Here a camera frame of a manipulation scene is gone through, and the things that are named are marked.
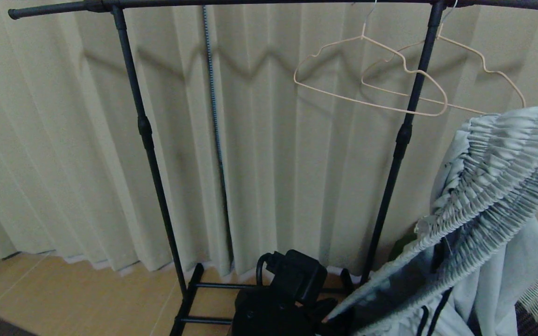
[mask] clothes hanger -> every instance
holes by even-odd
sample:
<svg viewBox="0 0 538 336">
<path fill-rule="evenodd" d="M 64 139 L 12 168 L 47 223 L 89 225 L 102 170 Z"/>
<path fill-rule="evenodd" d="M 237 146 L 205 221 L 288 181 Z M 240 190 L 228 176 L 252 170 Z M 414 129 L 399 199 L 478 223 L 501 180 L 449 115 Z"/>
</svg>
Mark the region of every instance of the clothes hanger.
<svg viewBox="0 0 538 336">
<path fill-rule="evenodd" d="M 442 40 L 442 41 L 446 41 L 448 43 L 451 43 L 451 44 L 454 44 L 454 45 L 457 45 L 458 47 L 461 47 L 463 49 L 467 49 L 468 51 L 476 54 L 477 56 L 479 56 L 481 58 L 481 64 L 482 64 L 482 69 L 484 72 L 486 72 L 487 74 L 498 74 L 500 76 L 502 76 L 504 79 L 506 79 L 506 81 L 512 86 L 512 88 L 514 89 L 514 91 L 516 91 L 516 93 L 518 94 L 518 97 L 520 97 L 520 100 L 523 104 L 523 108 L 527 107 L 527 103 L 526 103 L 526 100 L 524 98 L 524 95 L 523 93 L 520 91 L 520 89 L 516 86 L 516 84 L 512 81 L 512 79 L 510 79 L 510 77 L 508 77 L 508 75 L 504 74 L 503 72 L 501 71 L 491 71 L 491 70 L 488 70 L 487 69 L 487 65 L 485 63 L 485 56 L 479 52 L 478 50 L 476 49 L 473 49 L 467 45 L 464 45 L 464 44 L 461 44 L 457 41 L 454 41 L 454 40 L 451 40 L 450 38 L 447 38 L 445 36 L 442 36 L 441 34 L 441 31 L 444 27 L 444 21 L 446 21 L 447 17 L 452 13 L 452 11 L 455 9 L 455 7 L 457 6 L 458 4 L 458 0 L 455 0 L 455 3 L 454 3 L 454 7 L 451 8 L 451 10 L 446 14 L 446 16 L 443 17 L 443 19 L 441 20 L 441 24 L 439 26 L 439 29 L 437 31 L 437 37 L 436 37 L 436 41 L 437 40 Z M 403 51 L 404 49 L 408 49 L 410 47 L 414 47 L 415 45 L 420 45 L 420 44 L 423 44 L 425 41 L 422 40 L 422 41 L 419 41 L 417 43 L 413 43 L 413 44 L 410 44 L 410 45 L 406 45 L 406 47 L 402 47 L 401 49 L 398 49 L 397 51 Z M 383 89 L 381 87 L 377 87 L 375 85 L 370 85 L 368 83 L 365 83 L 365 74 L 367 73 L 367 71 L 369 69 L 371 69 L 373 66 L 375 66 L 376 64 L 380 63 L 380 62 L 390 62 L 392 59 L 393 59 L 394 56 L 391 56 L 390 59 L 381 59 L 381 60 L 378 60 L 377 62 L 371 64 L 370 66 L 368 66 L 362 73 L 362 77 L 361 77 L 361 82 L 363 83 L 363 85 L 365 86 L 368 86 L 368 87 L 371 87 L 372 89 L 378 89 L 380 91 L 383 91 L 383 92 L 387 92 L 387 93 L 393 93 L 393 94 L 397 94 L 398 96 L 405 96 L 405 97 L 410 97 L 409 94 L 406 94 L 406 93 L 401 93 L 401 92 L 396 92 L 396 91 L 391 91 L 391 90 L 387 90 L 387 89 Z M 420 100 L 424 100 L 425 102 L 432 102 L 432 103 L 436 103 L 436 104 L 446 104 L 447 102 L 444 101 L 444 102 L 440 102 L 439 100 L 434 100 L 434 99 L 429 99 L 429 98 L 423 98 L 423 97 L 419 97 Z M 461 110 L 464 110 L 464 111 L 469 111 L 469 112 L 474 112 L 474 113 L 478 113 L 478 114 L 488 114 L 487 112 L 483 112 L 483 111 L 478 111 L 476 109 L 471 109 L 471 108 L 465 108 L 463 106 L 459 106 L 459 105 L 453 105 L 453 104 L 447 104 L 447 106 L 451 107 L 451 108 L 457 108 L 457 109 L 461 109 Z"/>
<path fill-rule="evenodd" d="M 341 40 L 341 41 L 337 41 L 337 42 L 333 42 L 333 43 L 330 43 L 330 44 L 323 45 L 323 47 L 321 47 L 316 54 L 308 55 L 302 62 L 300 62 L 300 64 L 298 64 L 298 66 L 296 67 L 296 70 L 294 70 L 294 82 L 297 83 L 298 85 L 304 86 L 304 87 L 306 87 L 308 89 L 318 91 L 320 93 L 328 94 L 329 96 L 345 99 L 345 100 L 348 100 L 350 102 L 355 102 L 355 103 L 359 103 L 359 104 L 363 104 L 363 105 L 373 106 L 373 107 L 376 107 L 376 108 L 388 109 L 390 111 L 397 111 L 397 112 L 404 112 L 404 113 L 412 113 L 412 114 L 417 114 L 417 115 L 424 115 L 424 116 L 427 116 L 427 117 L 437 117 L 438 115 L 442 115 L 443 113 L 446 112 L 446 110 L 448 108 L 448 96 L 447 96 L 446 92 L 444 91 L 444 89 L 441 88 L 439 83 L 437 83 L 435 81 L 435 79 L 433 79 L 433 77 L 431 77 L 425 71 L 422 71 L 422 70 L 408 70 L 408 66 L 406 66 L 406 57 L 404 57 L 404 55 L 402 55 L 401 53 L 399 53 L 398 51 L 396 51 L 396 50 L 394 50 L 394 49 L 392 49 L 390 47 L 387 47 L 387 45 L 384 45 L 384 44 L 379 43 L 379 42 L 377 42 L 375 40 L 372 40 L 371 38 L 369 38 L 369 37 L 367 37 L 365 35 L 365 32 L 367 30 L 367 20 L 369 18 L 369 15 L 371 15 L 371 13 L 373 13 L 373 11 L 375 10 L 376 3 L 377 3 L 377 1 L 375 0 L 375 3 L 373 4 L 373 8 L 371 9 L 369 14 L 365 18 L 365 22 L 362 25 L 362 34 L 360 34 L 357 37 L 347 38 L 345 40 Z M 433 84 L 435 84 L 435 86 L 437 87 L 437 89 L 439 89 L 439 91 L 441 92 L 441 94 L 442 94 L 442 96 L 444 98 L 444 101 L 442 103 L 444 105 L 444 107 L 441 109 L 441 111 L 439 111 L 438 113 L 423 113 L 423 112 L 416 112 L 416 111 L 408 111 L 407 109 L 392 108 L 390 106 L 373 104 L 373 103 L 370 103 L 370 102 L 364 102 L 362 100 L 349 98 L 349 97 L 346 97 L 346 96 L 342 96 L 342 95 L 339 95 L 339 94 L 335 94 L 335 93 L 331 93 L 331 92 L 328 92 L 328 91 L 325 91 L 325 90 L 321 90 L 321 89 L 318 89 L 316 87 L 312 87 L 310 85 L 301 83 L 301 82 L 299 82 L 297 80 L 298 70 L 300 69 L 302 64 L 304 64 L 308 59 L 318 57 L 319 55 L 321 55 L 321 52 L 324 49 L 328 48 L 328 47 L 331 47 L 331 46 L 334 46 L 334 45 L 337 45 L 337 44 L 342 44 L 342 43 L 346 43 L 346 42 L 355 41 L 355 40 L 366 40 L 366 41 L 369 41 L 372 44 L 375 44 L 375 45 L 378 45 L 379 47 L 382 47 L 383 49 L 386 49 L 387 51 L 390 51 L 391 53 L 393 53 L 394 55 L 399 56 L 402 59 L 402 63 L 403 63 L 403 66 L 404 66 L 404 72 L 406 72 L 406 74 L 421 74 L 421 75 L 424 75 L 425 78 L 427 78 L 429 81 L 431 81 Z"/>
</svg>

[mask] tiled floor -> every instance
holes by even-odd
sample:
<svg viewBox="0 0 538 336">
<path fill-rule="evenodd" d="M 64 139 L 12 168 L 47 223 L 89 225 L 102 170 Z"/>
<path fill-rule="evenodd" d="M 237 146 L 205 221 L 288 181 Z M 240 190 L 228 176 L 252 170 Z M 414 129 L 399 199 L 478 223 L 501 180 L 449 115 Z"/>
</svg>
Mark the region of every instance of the tiled floor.
<svg viewBox="0 0 538 336">
<path fill-rule="evenodd" d="M 211 269 L 203 281 L 221 280 Z M 341 284 L 330 275 L 326 286 Z M 199 289 L 191 314 L 231 317 L 236 294 Z M 68 264 L 47 255 L 0 261 L 0 317 L 41 336 L 167 336 L 181 299 L 172 266 L 148 272 L 136 264 L 121 276 L 87 261 Z M 224 336 L 228 329 L 188 323 L 184 336 Z"/>
</svg>

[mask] gathered fabric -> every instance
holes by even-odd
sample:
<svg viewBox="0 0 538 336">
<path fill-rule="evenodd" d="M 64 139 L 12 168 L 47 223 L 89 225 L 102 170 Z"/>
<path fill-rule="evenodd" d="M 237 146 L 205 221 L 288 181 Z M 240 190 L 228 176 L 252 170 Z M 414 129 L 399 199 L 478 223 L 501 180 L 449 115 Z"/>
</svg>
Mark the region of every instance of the gathered fabric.
<svg viewBox="0 0 538 336">
<path fill-rule="evenodd" d="M 417 240 L 328 317 L 354 306 L 356 335 L 416 335 L 421 320 L 435 314 L 432 334 L 515 334 L 510 310 L 538 278 L 538 107 L 463 124 L 431 205 L 432 214 L 417 223 Z M 449 252 L 432 273 L 433 247 L 442 239 Z M 521 279 L 508 281 L 515 276 Z M 451 287 L 451 299 L 436 313 Z"/>
</svg>

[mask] clothes rack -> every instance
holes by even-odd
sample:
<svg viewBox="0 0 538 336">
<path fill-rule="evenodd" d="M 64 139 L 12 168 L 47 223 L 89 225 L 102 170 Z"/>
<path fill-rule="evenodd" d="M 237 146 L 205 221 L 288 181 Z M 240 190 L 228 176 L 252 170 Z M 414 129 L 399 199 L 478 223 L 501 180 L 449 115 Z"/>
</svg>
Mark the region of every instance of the clothes rack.
<svg viewBox="0 0 538 336">
<path fill-rule="evenodd" d="M 137 127 L 141 134 L 142 141 L 147 151 L 147 158 L 151 169 L 153 182 L 155 185 L 156 195 L 159 201 L 159 206 L 162 211 L 163 224 L 166 229 L 167 239 L 171 248 L 171 254 L 176 266 L 177 278 L 182 292 L 182 306 L 180 307 L 171 329 L 171 336 L 179 336 L 184 331 L 186 323 L 210 323 L 219 325 L 231 324 L 231 319 L 223 319 L 216 317 L 197 317 L 190 316 L 190 308 L 196 296 L 197 289 L 200 287 L 211 287 L 219 289 L 242 289 L 251 287 L 251 285 L 236 285 L 236 284 L 221 284 L 221 283 L 204 283 L 201 282 L 203 275 L 202 264 L 197 264 L 194 268 L 194 273 L 188 285 L 184 277 L 182 270 L 179 253 L 177 250 L 176 239 L 173 233 L 173 227 L 171 226 L 171 217 L 169 209 L 167 208 L 167 202 L 163 191 L 163 183 L 159 172 L 159 166 L 156 161 L 156 155 L 154 150 L 154 143 L 152 139 L 151 124 L 145 113 L 143 106 L 141 90 L 138 84 L 136 76 L 136 69 L 132 52 L 130 51 L 130 41 L 128 40 L 128 33 L 126 27 L 126 19 L 124 18 L 123 10 L 127 8 L 142 8 L 142 7 L 166 7 L 166 6 L 202 6 L 202 5 L 235 5 L 235 4 L 287 4 L 287 3 L 320 3 L 320 2 L 350 2 L 349 0 L 83 0 L 79 2 L 68 2 L 62 4 L 53 4 L 46 6 L 22 8 L 22 9 L 9 9 L 8 15 L 11 19 L 20 19 L 23 17 L 31 17 L 38 15 L 47 15 L 55 13 L 69 13 L 77 11 L 91 11 L 95 13 L 111 13 L 113 15 L 116 28 L 120 37 L 120 44 L 124 61 L 126 63 L 126 70 L 128 73 L 128 80 L 130 81 L 130 87 L 134 98 L 134 104 L 136 106 L 137 113 Z M 429 67 L 429 61 L 433 52 L 433 46 L 435 44 L 435 38 L 437 29 L 439 27 L 442 13 L 446 7 L 452 7 L 455 4 L 455 0 L 379 0 L 379 2 L 397 2 L 397 3 L 417 3 L 417 4 L 431 4 L 431 14 L 429 15 L 429 21 L 427 23 L 427 33 L 425 36 L 425 43 L 420 56 L 420 62 L 418 65 L 419 70 L 427 71 Z M 457 0 L 455 7 L 467 7 L 473 5 L 481 6 L 496 6 L 496 7 L 512 7 L 523 9 L 538 10 L 538 0 Z M 415 111 L 418 105 L 418 98 L 420 97 L 421 90 L 423 88 L 423 82 L 425 77 L 417 74 L 414 79 L 414 85 L 412 86 L 412 93 L 408 102 L 408 111 Z M 379 242 L 379 238 L 382 232 L 383 224 L 387 215 L 387 209 L 391 201 L 391 195 L 395 187 L 397 180 L 397 174 L 399 173 L 402 159 L 406 152 L 406 147 L 410 142 L 412 136 L 412 121 L 414 114 L 407 113 L 404 121 L 397 132 L 396 146 L 393 152 L 393 162 L 391 164 L 389 176 L 387 177 L 386 187 L 382 197 L 382 203 L 379 209 L 379 213 L 376 219 L 375 228 L 371 238 L 371 244 L 369 245 L 367 260 L 363 268 L 361 281 L 368 280 L 369 272 L 373 266 L 376 248 Z M 349 294 L 353 290 L 353 284 L 350 280 L 350 274 L 348 270 L 342 270 L 340 274 L 343 289 L 326 288 L 324 292 L 343 292 Z"/>
</svg>

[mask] curtain fold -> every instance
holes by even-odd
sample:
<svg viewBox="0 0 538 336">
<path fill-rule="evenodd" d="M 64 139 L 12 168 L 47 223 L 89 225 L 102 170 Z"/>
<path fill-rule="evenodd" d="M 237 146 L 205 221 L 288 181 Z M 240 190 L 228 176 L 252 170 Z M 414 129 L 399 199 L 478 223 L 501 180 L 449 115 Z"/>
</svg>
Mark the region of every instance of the curtain fold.
<svg viewBox="0 0 538 336">
<path fill-rule="evenodd" d="M 151 173 L 136 127 L 117 30 L 108 14 L 13 21 L 0 1 L 0 257 L 56 250 L 109 261 L 171 262 Z M 358 273 L 403 113 L 331 98 L 292 81 L 297 64 L 329 42 L 357 36 L 372 4 L 209 6 L 224 213 L 200 7 L 126 9 L 128 34 L 162 181 L 185 268 L 211 261 L 226 274 L 267 251 L 294 248 Z M 424 38 L 429 6 L 378 4 L 368 34 L 393 48 Z M 487 56 L 538 105 L 538 12 L 455 9 L 444 36 Z M 405 52 L 416 68 L 420 47 Z M 406 98 L 360 85 L 382 49 L 350 43 L 301 68 L 305 83 L 405 108 Z M 367 73 L 409 93 L 392 60 Z M 488 112 L 518 108 L 479 59 L 437 42 L 429 73 L 450 102 Z M 425 83 L 425 97 L 439 98 Z M 421 102 L 419 111 L 438 110 Z M 378 261 L 429 212 L 429 193 L 467 112 L 417 117 L 390 205 Z"/>
</svg>

